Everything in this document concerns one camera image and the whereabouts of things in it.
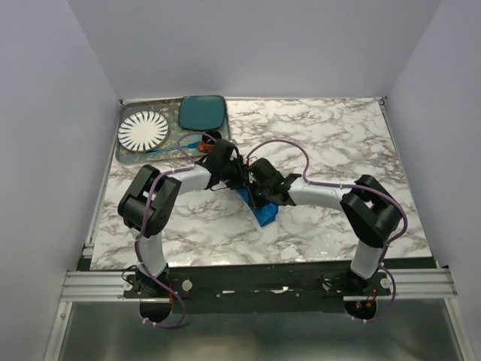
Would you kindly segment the blue cloth napkin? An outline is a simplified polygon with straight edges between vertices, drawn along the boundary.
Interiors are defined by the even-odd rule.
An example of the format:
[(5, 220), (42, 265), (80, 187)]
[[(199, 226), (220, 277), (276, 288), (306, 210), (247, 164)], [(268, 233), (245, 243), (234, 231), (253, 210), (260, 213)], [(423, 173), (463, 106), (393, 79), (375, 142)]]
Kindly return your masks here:
[[(247, 189), (239, 189), (236, 190), (237, 194), (244, 200), (244, 202), (248, 205), (249, 204), (249, 196), (247, 193)], [(273, 223), (278, 215), (279, 206), (274, 203), (266, 204), (260, 208), (251, 208), (251, 212), (253, 216), (256, 218), (258, 224), (261, 227), (267, 226)]]

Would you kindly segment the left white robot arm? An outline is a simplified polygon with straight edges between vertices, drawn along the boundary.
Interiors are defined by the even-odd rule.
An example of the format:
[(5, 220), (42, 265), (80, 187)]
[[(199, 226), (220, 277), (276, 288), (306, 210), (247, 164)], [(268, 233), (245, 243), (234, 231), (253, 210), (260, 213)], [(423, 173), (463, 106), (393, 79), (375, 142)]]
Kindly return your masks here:
[(230, 141), (217, 140), (209, 153), (187, 168), (162, 173), (144, 165), (136, 174), (117, 211), (135, 238), (134, 248), (141, 289), (157, 297), (165, 291), (176, 293), (162, 274), (168, 267), (162, 245), (162, 230), (168, 223), (179, 195), (211, 190), (223, 183), (241, 188), (248, 180), (247, 168), (238, 148)]

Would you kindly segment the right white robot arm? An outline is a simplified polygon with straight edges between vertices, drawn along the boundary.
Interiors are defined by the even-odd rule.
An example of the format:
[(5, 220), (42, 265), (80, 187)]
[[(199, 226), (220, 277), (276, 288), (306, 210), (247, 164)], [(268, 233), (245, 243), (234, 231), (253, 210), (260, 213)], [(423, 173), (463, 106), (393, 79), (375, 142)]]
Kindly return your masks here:
[(251, 208), (267, 203), (278, 206), (319, 206), (342, 211), (357, 239), (355, 256), (346, 272), (346, 287), (361, 295), (373, 286), (373, 277), (386, 255), (388, 243), (400, 223), (407, 225), (402, 207), (376, 178), (363, 175), (354, 184), (307, 181), (300, 174), (284, 177), (272, 164), (257, 159), (247, 166)]

